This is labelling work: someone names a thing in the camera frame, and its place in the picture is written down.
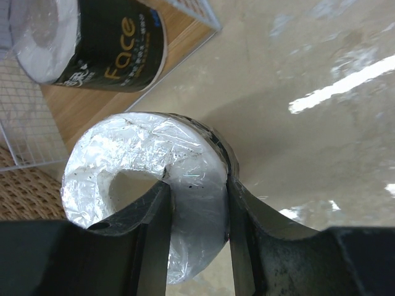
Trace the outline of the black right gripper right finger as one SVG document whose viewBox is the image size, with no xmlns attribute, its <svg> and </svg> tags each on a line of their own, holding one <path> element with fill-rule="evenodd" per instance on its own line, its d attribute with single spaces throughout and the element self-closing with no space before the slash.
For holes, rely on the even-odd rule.
<svg viewBox="0 0 395 296">
<path fill-rule="evenodd" d="M 393 295 L 394 229 L 297 223 L 227 181 L 237 295 Z"/>
</svg>

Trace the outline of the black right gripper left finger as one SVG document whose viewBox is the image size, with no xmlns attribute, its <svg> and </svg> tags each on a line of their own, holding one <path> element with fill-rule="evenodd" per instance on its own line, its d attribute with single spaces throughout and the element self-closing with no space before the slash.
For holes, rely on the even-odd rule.
<svg viewBox="0 0 395 296">
<path fill-rule="evenodd" d="M 172 198 L 159 181 L 108 218 L 1 222 L 2 295 L 164 295 Z"/>
</svg>

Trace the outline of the black white roll back corner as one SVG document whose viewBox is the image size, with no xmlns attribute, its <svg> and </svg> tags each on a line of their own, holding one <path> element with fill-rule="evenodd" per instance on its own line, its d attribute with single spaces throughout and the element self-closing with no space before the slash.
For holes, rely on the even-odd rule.
<svg viewBox="0 0 395 296">
<path fill-rule="evenodd" d="M 75 144 L 62 178 L 71 222 L 87 228 L 136 200 L 154 181 L 170 186 L 173 215 L 167 282 L 204 270 L 228 239 L 229 173 L 238 162 L 213 129 L 177 114 L 109 116 Z"/>
</svg>

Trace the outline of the black white roll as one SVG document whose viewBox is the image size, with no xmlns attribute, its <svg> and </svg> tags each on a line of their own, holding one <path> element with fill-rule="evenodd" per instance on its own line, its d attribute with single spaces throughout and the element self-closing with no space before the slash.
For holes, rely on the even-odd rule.
<svg viewBox="0 0 395 296">
<path fill-rule="evenodd" d="M 34 82 L 135 93 L 167 58 L 161 15 L 140 1 L 11 1 L 12 53 Z"/>
</svg>

